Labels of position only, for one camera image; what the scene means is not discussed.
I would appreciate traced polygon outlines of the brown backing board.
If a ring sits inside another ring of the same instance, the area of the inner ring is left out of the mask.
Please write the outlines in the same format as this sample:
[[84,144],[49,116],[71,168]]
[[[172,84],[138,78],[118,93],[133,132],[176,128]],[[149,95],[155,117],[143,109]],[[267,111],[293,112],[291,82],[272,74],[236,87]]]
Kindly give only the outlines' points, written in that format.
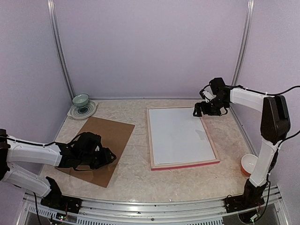
[[58,170],[106,188],[134,128],[133,124],[90,117],[71,141],[71,149],[84,151],[82,164]]

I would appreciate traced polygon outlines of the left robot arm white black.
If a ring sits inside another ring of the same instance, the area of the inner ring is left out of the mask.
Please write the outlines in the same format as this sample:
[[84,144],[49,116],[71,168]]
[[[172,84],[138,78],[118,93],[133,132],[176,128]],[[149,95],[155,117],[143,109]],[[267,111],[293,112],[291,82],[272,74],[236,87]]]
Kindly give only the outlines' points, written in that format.
[[62,208],[66,199],[56,181],[41,178],[17,165],[18,162],[50,165],[57,168],[88,166],[99,169],[116,160],[116,155],[101,143],[101,136],[83,132],[68,143],[38,143],[9,136],[5,129],[0,131],[0,180],[25,188],[47,198],[53,207]]

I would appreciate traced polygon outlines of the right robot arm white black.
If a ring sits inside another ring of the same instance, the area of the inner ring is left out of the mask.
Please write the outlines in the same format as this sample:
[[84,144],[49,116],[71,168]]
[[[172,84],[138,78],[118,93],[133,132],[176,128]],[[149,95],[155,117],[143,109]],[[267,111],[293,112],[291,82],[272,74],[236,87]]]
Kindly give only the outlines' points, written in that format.
[[244,193],[240,197],[241,206],[250,208],[261,198],[277,162],[280,144],[286,139],[291,127],[285,97],[241,86],[209,84],[209,87],[211,93],[205,89],[200,90],[203,101],[195,104],[193,116],[222,116],[221,109],[227,110],[231,104],[246,106],[261,113],[261,150],[254,171],[246,181]]

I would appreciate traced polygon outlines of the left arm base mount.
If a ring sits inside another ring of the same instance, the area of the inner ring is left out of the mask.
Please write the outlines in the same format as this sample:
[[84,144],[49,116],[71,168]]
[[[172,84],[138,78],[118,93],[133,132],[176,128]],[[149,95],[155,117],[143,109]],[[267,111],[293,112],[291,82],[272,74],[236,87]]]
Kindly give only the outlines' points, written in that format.
[[51,200],[47,198],[42,198],[41,200],[41,205],[43,206],[47,206],[52,209],[61,210],[67,213],[71,212],[75,214],[79,213],[81,204],[82,204],[82,199],[65,196],[65,195],[62,195],[59,198],[57,197]]

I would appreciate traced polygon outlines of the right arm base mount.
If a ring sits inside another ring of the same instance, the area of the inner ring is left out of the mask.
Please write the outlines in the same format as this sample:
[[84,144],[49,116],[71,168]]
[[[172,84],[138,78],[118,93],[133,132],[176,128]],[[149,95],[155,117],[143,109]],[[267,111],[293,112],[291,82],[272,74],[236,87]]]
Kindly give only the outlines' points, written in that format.
[[246,210],[265,203],[263,192],[267,187],[267,183],[262,186],[255,187],[249,179],[247,179],[244,192],[241,195],[227,196],[224,199],[225,209],[227,213]]

